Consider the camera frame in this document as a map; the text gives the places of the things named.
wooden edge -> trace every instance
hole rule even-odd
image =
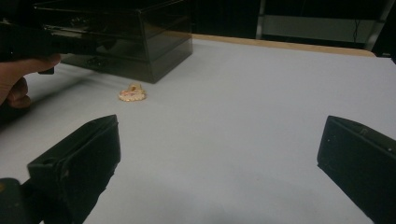
[[[226,42],[232,44],[254,45],[254,46],[267,47],[267,48],[299,49],[299,50],[314,51],[314,52],[375,57],[375,55],[372,52],[365,49],[344,49],[344,48],[336,48],[336,47],[294,44],[294,43],[286,43],[286,42],[275,42],[275,41],[267,41],[267,40],[245,39],[245,38],[235,38],[235,37],[216,36],[216,35],[193,34],[192,38]]]

hand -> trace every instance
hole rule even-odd
[[[0,63],[0,104],[5,100],[11,107],[25,108],[30,105],[25,75],[49,70],[61,60],[59,54],[48,58],[30,58]]]

white table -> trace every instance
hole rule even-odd
[[[148,98],[131,79],[65,64],[27,76],[34,106],[0,130],[0,176],[116,114],[121,162],[85,223],[372,223],[317,167],[328,115],[396,138],[389,59],[194,40]]]

